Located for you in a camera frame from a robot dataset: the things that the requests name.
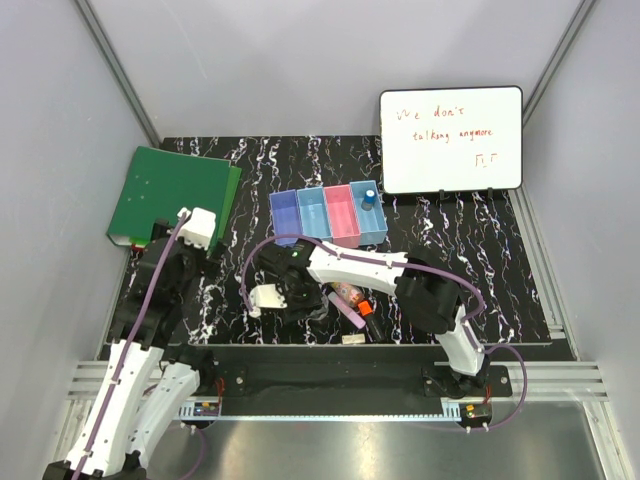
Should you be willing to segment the pink highlighter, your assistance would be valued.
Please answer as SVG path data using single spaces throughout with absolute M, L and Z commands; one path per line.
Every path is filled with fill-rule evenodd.
M 336 292 L 330 292 L 328 299 L 357 329 L 361 330 L 366 326 L 364 318 Z

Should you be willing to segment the pink-capped colourful bottle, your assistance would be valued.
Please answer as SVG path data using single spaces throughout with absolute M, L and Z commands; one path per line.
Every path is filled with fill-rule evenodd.
M 364 300 L 362 291 L 345 282 L 333 282 L 331 284 L 335 293 L 350 307 L 356 307 Z

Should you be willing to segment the pink rectangular bin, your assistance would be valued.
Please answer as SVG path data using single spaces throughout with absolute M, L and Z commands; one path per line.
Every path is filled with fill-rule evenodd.
M 324 188 L 333 243 L 344 248 L 357 248 L 360 229 L 349 185 Z

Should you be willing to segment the light blue end bin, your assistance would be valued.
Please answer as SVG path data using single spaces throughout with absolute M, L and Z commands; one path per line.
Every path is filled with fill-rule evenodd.
M 360 229 L 360 246 L 379 245 L 385 241 L 388 232 L 382 200 L 374 180 L 353 181 L 350 183 L 354 207 Z M 371 211 L 364 211 L 361 203 L 366 190 L 376 192 L 376 203 Z

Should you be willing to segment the small blue-capped bottle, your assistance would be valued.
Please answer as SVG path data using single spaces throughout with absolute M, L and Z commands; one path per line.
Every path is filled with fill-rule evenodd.
M 377 195 L 373 189 L 366 190 L 361 203 L 361 208 L 364 211 L 371 211 L 376 203 L 376 199 Z

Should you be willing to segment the clear glitter jar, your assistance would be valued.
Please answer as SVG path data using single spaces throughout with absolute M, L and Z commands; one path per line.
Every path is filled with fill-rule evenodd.
M 307 314 L 306 319 L 309 322 L 323 322 L 329 313 L 329 302 L 326 298 L 320 301 L 319 304 L 312 307 Z

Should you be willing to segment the purple rectangular bin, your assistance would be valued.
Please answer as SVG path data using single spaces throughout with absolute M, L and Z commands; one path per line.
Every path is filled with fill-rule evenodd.
M 274 192 L 269 195 L 274 235 L 302 234 L 297 191 L 295 189 Z M 294 245 L 297 237 L 282 237 L 275 241 L 279 246 Z

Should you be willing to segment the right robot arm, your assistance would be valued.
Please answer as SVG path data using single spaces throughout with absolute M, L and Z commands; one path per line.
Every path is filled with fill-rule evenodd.
M 410 252 L 377 252 L 345 248 L 304 235 L 293 245 L 279 237 L 260 242 L 249 254 L 274 283 L 242 290 L 252 317 L 265 309 L 303 316 L 322 302 L 325 284 L 341 283 L 394 298 L 403 320 L 433 335 L 443 348 L 449 369 L 430 381 L 451 398 L 476 396 L 490 383 L 490 359 L 469 325 L 486 307 L 477 287 L 466 279 L 429 264 L 425 248 Z

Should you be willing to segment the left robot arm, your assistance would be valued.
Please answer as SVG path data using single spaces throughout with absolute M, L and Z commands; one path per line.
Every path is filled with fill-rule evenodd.
M 169 345 L 192 281 L 212 272 L 216 215 L 182 209 L 170 227 L 158 221 L 138 261 L 129 294 L 114 312 L 112 343 L 93 407 L 66 457 L 46 479 L 144 479 L 179 407 L 215 386 L 213 355 Z

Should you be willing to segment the orange black marker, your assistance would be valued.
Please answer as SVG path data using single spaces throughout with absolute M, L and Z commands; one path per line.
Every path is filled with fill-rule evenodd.
M 366 327 L 372 339 L 376 343 L 385 343 L 386 335 L 381 326 L 371 304 L 368 300 L 362 300 L 357 304 L 361 317 L 364 319 Z

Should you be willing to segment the white eraser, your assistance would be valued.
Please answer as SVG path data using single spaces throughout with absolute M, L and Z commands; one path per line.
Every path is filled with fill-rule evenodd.
M 342 337 L 342 343 L 344 345 L 358 345 L 358 344 L 365 344 L 366 343 L 366 338 L 363 334 L 357 334 L 357 335 L 345 335 Z

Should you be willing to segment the dark green binder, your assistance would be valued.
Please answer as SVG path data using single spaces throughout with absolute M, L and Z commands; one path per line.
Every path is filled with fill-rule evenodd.
M 138 147 L 107 236 L 116 245 L 146 245 L 154 222 L 175 224 L 183 207 L 212 211 L 218 222 L 231 166 L 226 159 Z

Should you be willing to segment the light green folder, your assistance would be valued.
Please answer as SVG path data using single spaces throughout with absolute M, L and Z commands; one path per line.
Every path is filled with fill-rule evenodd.
M 217 245 L 219 241 L 221 241 L 227 229 L 227 223 L 229 217 L 231 215 L 231 210 L 234 205 L 236 191 L 238 188 L 238 184 L 240 182 L 242 175 L 242 169 L 236 166 L 231 166 L 229 169 L 229 176 L 227 178 L 224 202 L 222 205 L 222 210 L 219 215 L 219 221 L 217 222 L 216 234 L 212 243 L 212 246 L 209 249 L 209 252 L 212 253 L 214 247 Z

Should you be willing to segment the black marble mat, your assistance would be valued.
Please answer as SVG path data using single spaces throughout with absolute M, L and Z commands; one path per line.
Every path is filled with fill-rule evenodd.
M 375 135 L 174 136 L 163 150 L 225 159 L 241 171 L 225 232 L 226 252 L 214 279 L 198 278 L 184 298 L 176 343 L 212 345 L 336 345 L 355 326 L 334 307 L 294 322 L 277 311 L 248 314 L 245 295 L 269 276 L 256 246 L 274 232 L 273 193 L 379 181 L 381 142 Z M 453 286 L 470 313 L 477 340 L 510 359 L 564 361 L 574 353 L 543 307 L 510 195 L 445 193 L 384 195 L 384 252 L 422 253 L 439 283 Z

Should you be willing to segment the white dry-erase board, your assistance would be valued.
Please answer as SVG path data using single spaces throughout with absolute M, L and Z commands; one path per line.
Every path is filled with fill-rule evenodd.
M 457 193 L 521 186 L 520 87 L 386 90 L 379 104 L 385 192 Z

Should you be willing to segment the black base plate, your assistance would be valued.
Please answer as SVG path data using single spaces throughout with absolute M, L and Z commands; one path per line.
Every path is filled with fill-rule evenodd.
M 448 362 L 434 345 L 214 346 L 221 418 L 426 417 L 444 411 L 430 381 Z

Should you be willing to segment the aluminium rail frame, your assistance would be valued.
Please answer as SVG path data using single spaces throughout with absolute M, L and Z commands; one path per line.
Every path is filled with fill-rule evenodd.
M 153 479 L 635 479 L 592 362 L 498 355 L 451 399 L 442 363 L 225 363 L 162 404 Z

